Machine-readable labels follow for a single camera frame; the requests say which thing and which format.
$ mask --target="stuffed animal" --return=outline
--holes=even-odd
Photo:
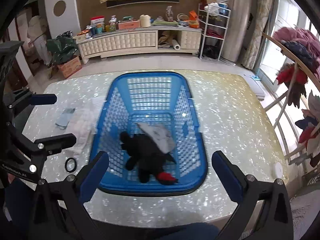
[[[176,163],[169,154],[161,152],[156,143],[145,134],[134,134],[131,138],[127,132],[120,134],[120,140],[123,142],[121,148],[126,150],[130,158],[125,164],[128,171],[133,170],[138,165],[138,177],[141,183],[147,183],[150,175],[163,185],[172,185],[178,180],[170,173],[164,172],[163,165],[165,161]]]

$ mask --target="white cabinet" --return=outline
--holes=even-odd
[[[84,56],[116,50],[137,47],[156,47],[156,32],[121,34],[111,37],[102,37],[79,44]]]
[[[178,31],[177,41],[180,50],[158,49],[158,31]],[[152,26],[131,30],[118,30],[104,33],[93,39],[78,42],[81,57],[87,63],[90,57],[111,57],[137,53],[184,52],[198,53],[201,40],[201,29],[172,26]]]

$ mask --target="person's leg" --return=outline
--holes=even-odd
[[[27,235],[34,191],[16,178],[5,188],[5,203],[13,225]]]
[[[147,240],[214,240],[219,229],[207,223],[193,223],[172,228],[157,228],[147,233]]]

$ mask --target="blue gripper pad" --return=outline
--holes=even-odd
[[[231,201],[236,202],[238,204],[241,203],[243,200],[244,188],[235,176],[231,167],[234,166],[237,169],[239,168],[236,165],[232,165],[230,161],[222,153],[222,151],[216,151],[212,154],[211,164],[214,168],[214,171],[217,173],[219,179],[221,180],[222,185],[228,193],[228,196],[230,197]]]
[[[32,106],[53,105],[57,102],[57,96],[55,94],[31,95],[29,100]]]
[[[99,154],[97,154],[96,156],[96,158],[98,158],[97,162],[93,165],[84,181],[80,185],[79,202],[81,204],[90,201],[103,175],[106,173],[107,168],[109,167],[108,154],[102,151],[100,151]]]

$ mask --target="blue plastic basket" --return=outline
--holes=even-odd
[[[142,184],[135,167],[125,169],[129,156],[121,149],[119,135],[127,131],[143,133],[137,122],[162,123],[171,131],[176,147],[171,153],[177,164],[164,169],[179,182],[165,186],[150,177]],[[109,168],[99,189],[133,196],[183,195],[196,190],[204,181],[208,162],[192,95],[186,79],[174,72],[128,73],[111,84],[98,123],[90,161],[99,151],[109,154]]]

